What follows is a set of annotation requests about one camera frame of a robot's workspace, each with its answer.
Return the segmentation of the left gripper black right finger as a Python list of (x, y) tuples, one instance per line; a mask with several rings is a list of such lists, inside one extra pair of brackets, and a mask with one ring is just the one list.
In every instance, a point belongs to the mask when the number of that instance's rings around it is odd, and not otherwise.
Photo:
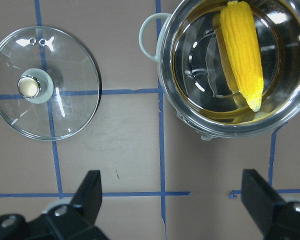
[(255, 170), (244, 169), (241, 178), (241, 202), (266, 237), (286, 201)]

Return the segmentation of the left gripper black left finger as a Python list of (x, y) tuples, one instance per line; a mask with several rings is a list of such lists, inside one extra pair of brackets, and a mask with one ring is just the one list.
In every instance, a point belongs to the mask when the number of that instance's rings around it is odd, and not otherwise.
[(96, 223), (102, 205), (100, 170), (89, 170), (70, 201), (79, 214), (91, 225)]

